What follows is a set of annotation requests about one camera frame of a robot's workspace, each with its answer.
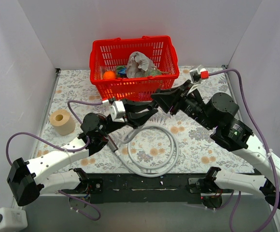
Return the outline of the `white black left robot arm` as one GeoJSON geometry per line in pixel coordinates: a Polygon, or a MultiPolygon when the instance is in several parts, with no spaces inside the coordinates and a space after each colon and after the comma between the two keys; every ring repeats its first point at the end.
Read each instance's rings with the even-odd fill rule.
{"type": "Polygon", "coordinates": [[[58,170],[98,153],[104,146],[110,146],[109,134],[130,126],[139,129],[157,113],[154,103],[131,101],[127,99],[106,99],[103,105],[110,107],[108,116],[88,113],[81,121],[81,133],[66,145],[55,146],[55,150],[45,156],[10,161],[11,166],[7,184],[18,206],[34,202],[41,194],[62,189],[84,193],[90,186],[88,177],[82,169],[74,169],[70,174],[61,175],[58,170]]]}

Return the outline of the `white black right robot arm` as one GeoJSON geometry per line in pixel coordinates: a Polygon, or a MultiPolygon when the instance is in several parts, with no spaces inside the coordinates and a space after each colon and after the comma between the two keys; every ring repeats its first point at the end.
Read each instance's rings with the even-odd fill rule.
{"type": "Polygon", "coordinates": [[[205,177],[190,184],[194,192],[212,193],[233,189],[264,198],[280,209],[280,158],[266,152],[264,143],[242,121],[235,118],[239,106],[226,93],[215,93],[207,103],[193,84],[186,81],[179,87],[157,90],[152,101],[136,101],[126,108],[127,116],[138,123],[145,123],[161,108],[172,116],[182,111],[207,130],[210,138],[220,147],[241,157],[260,175],[231,173],[219,167],[210,167],[205,177]]]}

